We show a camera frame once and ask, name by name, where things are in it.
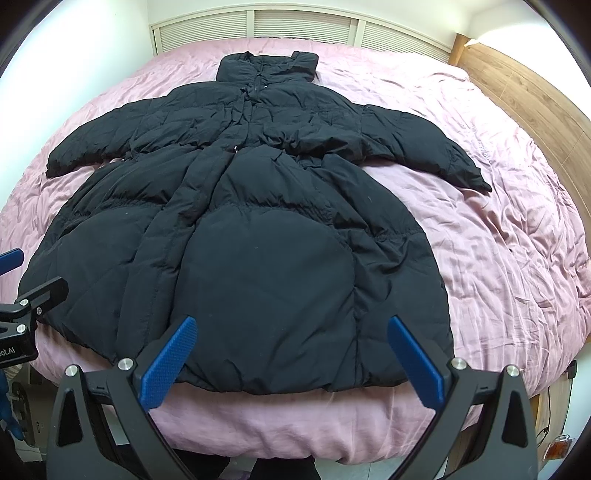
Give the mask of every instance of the black puffer jacket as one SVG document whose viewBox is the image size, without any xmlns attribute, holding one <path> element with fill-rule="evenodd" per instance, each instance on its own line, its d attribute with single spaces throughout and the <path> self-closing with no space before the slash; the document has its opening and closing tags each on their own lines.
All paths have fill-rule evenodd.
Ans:
<svg viewBox="0 0 591 480">
<path fill-rule="evenodd" d="M 452 354 L 425 233 L 358 165 L 388 158 L 489 190 L 431 122 L 312 84 L 318 57 L 225 57 L 217 81 L 124 105 L 50 155 L 96 171 L 53 220 L 20 292 L 60 275 L 46 322 L 111 362 L 195 317 L 179 380 L 253 394 L 395 385 L 398 314 Z"/>
</svg>

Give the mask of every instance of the pink bedsheet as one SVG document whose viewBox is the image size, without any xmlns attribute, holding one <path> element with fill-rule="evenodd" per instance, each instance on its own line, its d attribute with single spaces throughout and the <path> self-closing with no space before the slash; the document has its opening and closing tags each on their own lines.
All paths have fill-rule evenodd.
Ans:
<svg viewBox="0 0 591 480">
<path fill-rule="evenodd" d="M 316 52 L 321 85 L 356 103 L 421 115 L 468 152 L 493 186 L 492 194 L 458 190 L 399 165 L 365 170 L 408 206 L 427 233 L 449 294 L 456 354 L 474 368 L 499 371 L 517 364 L 531 394 L 551 384 L 591 331 L 591 269 L 582 222 L 532 139 L 463 70 L 416 54 L 251 38 L 189 44 L 154 58 L 74 114 L 27 168 L 0 214 L 0 251 L 20 247 L 27 260 L 0 278 L 0 300 L 16 298 L 26 263 L 52 218 L 94 170 L 47 180 L 50 151 L 79 125 L 124 103 L 214 80 L 224 55 L 245 50 Z M 40 356 L 34 366 L 47 378 L 60 378 L 71 363 L 84 370 L 105 365 L 49 327 L 37 332 Z M 432 413 L 409 384 L 264 397 L 178 384 L 152 417 L 173 446 L 187 450 L 284 458 L 312 454 L 360 463 L 407 453 Z"/>
</svg>

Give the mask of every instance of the wrinkled fabric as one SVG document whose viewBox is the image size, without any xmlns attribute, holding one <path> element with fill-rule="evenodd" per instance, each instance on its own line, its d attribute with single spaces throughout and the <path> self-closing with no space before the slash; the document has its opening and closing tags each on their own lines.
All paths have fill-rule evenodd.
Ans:
<svg viewBox="0 0 591 480">
<path fill-rule="evenodd" d="M 590 269 L 576 208 L 532 139 L 468 80 L 463 70 L 416 54 L 308 40 L 206 41 L 159 55 L 89 102 L 48 140 L 0 213 L 0 250 L 23 248 L 25 265 L 0 277 L 12 302 L 27 262 L 65 201 L 96 169 L 46 178 L 49 153 L 78 126 L 113 108 L 215 80 L 236 51 L 320 56 L 314 82 L 349 100 L 434 122 L 482 169 L 494 191 L 458 190 L 437 177 L 387 162 L 364 167 L 399 197 L 425 230 L 449 293 L 454 352 L 475 368 L 517 364 L 528 392 L 553 383 L 591 331 Z M 108 362 L 39 325 L 35 368 L 58 381 L 64 369 Z M 474 423 L 474 411 L 466 425 Z M 432 418 L 409 383 L 336 393 L 253 396 L 172 387 L 151 416 L 175 447 L 220 455 L 318 458 L 346 463 L 404 455 Z"/>
<path fill-rule="evenodd" d="M 428 120 L 311 83 L 317 63 L 230 55 L 215 82 L 124 105 L 58 145 L 48 178 L 124 161 L 80 187 L 31 259 L 21 294 L 56 276 L 70 286 L 43 321 L 114 364 L 193 317 L 178 380 L 218 392 L 395 386 L 393 315 L 453 356 L 427 237 L 358 165 L 491 187 Z"/>
</svg>

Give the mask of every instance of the metal screw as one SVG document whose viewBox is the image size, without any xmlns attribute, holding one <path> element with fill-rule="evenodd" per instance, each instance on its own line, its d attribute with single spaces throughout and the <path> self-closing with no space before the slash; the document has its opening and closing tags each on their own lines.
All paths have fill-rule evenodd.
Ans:
<svg viewBox="0 0 591 480">
<path fill-rule="evenodd" d="M 132 366 L 134 366 L 134 361 L 131 358 L 122 358 L 119 360 L 117 366 L 119 367 L 119 370 L 127 371 L 131 369 Z"/>
<path fill-rule="evenodd" d="M 512 377 L 519 376 L 519 368 L 517 368 L 515 365 L 507 365 L 506 370 L 507 370 L 507 373 Z"/>
<path fill-rule="evenodd" d="M 69 367 L 66 368 L 66 375 L 68 377 L 73 377 L 77 373 L 78 373 L 78 367 L 75 365 L 70 365 Z"/>
<path fill-rule="evenodd" d="M 468 364 L 463 358 L 460 358 L 458 356 L 452 358 L 452 367 L 456 370 L 465 370 L 467 366 Z"/>
</svg>

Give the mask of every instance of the black clamp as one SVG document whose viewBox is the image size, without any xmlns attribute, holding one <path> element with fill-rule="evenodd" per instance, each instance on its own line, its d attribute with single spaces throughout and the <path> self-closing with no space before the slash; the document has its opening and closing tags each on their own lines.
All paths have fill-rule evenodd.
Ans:
<svg viewBox="0 0 591 480">
<path fill-rule="evenodd" d="M 25 293 L 14 304 L 0 304 L 0 368 L 37 358 L 37 320 L 67 295 L 68 284 L 56 277 Z"/>
</svg>

